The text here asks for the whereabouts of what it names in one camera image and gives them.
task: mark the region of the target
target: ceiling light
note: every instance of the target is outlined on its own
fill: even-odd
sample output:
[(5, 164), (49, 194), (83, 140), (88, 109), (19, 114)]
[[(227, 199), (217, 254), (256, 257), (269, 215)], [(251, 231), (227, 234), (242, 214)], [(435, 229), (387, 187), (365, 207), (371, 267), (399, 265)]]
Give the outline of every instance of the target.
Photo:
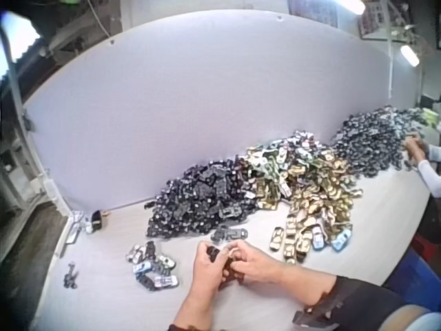
[(416, 67), (420, 62), (419, 58), (409, 45), (401, 46), (401, 54), (403, 54), (406, 60), (409, 61), (409, 63), (414, 67)]
[(346, 9), (356, 13), (357, 15), (361, 15), (365, 11), (365, 4), (360, 0), (336, 0), (340, 5), (345, 7)]

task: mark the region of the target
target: white wall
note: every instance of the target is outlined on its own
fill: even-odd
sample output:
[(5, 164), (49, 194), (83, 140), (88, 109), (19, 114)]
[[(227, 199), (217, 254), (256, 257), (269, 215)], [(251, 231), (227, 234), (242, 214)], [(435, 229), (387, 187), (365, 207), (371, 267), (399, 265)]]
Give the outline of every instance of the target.
[[(41, 160), (73, 208), (152, 197), (195, 163), (295, 129), (328, 141), (350, 114), (388, 102), (386, 54), (285, 14), (195, 12), (113, 40), (69, 62), (25, 105)], [(414, 92), (403, 85), (396, 103), (412, 106)]]
[(135, 26), (188, 12), (217, 9), (255, 9), (288, 14), (288, 0), (123, 0), (123, 31)]

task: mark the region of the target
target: silver toy car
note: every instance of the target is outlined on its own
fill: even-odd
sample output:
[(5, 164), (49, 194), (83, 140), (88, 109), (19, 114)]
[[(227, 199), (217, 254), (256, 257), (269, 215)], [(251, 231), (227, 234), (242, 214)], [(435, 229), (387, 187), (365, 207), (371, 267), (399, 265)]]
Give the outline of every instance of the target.
[(165, 256), (165, 255), (158, 255), (157, 259), (159, 262), (161, 262), (166, 268), (173, 269), (176, 267), (176, 262), (173, 261), (171, 258)]
[(156, 289), (175, 288), (179, 285), (178, 277), (172, 276), (156, 276), (154, 277), (154, 287)]
[(341, 251), (346, 247), (349, 238), (351, 238), (352, 231), (350, 229), (344, 229), (340, 234), (338, 234), (337, 238), (332, 241), (332, 247), (337, 252)]
[(325, 246), (325, 239), (323, 238), (322, 229), (320, 226), (312, 228), (312, 247), (315, 250), (321, 250)]

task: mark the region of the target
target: metal frame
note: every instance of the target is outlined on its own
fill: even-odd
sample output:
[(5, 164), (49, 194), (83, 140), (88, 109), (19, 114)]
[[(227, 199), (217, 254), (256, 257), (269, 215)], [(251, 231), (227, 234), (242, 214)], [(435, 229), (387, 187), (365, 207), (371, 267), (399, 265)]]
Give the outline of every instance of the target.
[(26, 124), (25, 122), (27, 121), (27, 116), (26, 116), (27, 114), (25, 108), (23, 107), (23, 101), (21, 98), (20, 87), (19, 87), (19, 80), (18, 80), (17, 72), (15, 70), (15, 65), (12, 61), (9, 38), (6, 35), (6, 32), (1, 25), (0, 25), (0, 39), (3, 44), (6, 61), (8, 62), (9, 84), (12, 93), (12, 99), (14, 101), (14, 108), (17, 115), (17, 121), (19, 123), (19, 127), (17, 128), (16, 133), (19, 135), (21, 145), (23, 146), (23, 153), (25, 155), (25, 158), (28, 160), (29, 164), (31, 165), (32, 170), (39, 179), (41, 187), (45, 190), (46, 194), (48, 193), (47, 185), (50, 185), (50, 189), (51, 189), (50, 191), (53, 192), (54, 195), (53, 197), (51, 197), (51, 200), (57, 206), (58, 211), (63, 216), (68, 216), (72, 211), (67, 205), (67, 203), (64, 201), (54, 181), (49, 178), (48, 170), (46, 170), (43, 164), (41, 163), (41, 160), (35, 149), (32, 137), (28, 134), (28, 130), (26, 127), (29, 128), (29, 123)]

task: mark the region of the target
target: person's sleeve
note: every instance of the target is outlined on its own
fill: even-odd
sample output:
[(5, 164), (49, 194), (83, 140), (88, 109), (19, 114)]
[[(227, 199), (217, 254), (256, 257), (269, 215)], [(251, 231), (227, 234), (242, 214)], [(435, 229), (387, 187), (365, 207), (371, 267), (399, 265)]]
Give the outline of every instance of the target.
[(429, 160), (441, 162), (441, 147), (429, 145)]
[(430, 166), (427, 160), (418, 164), (418, 171), (434, 198), (441, 198), (441, 177)]

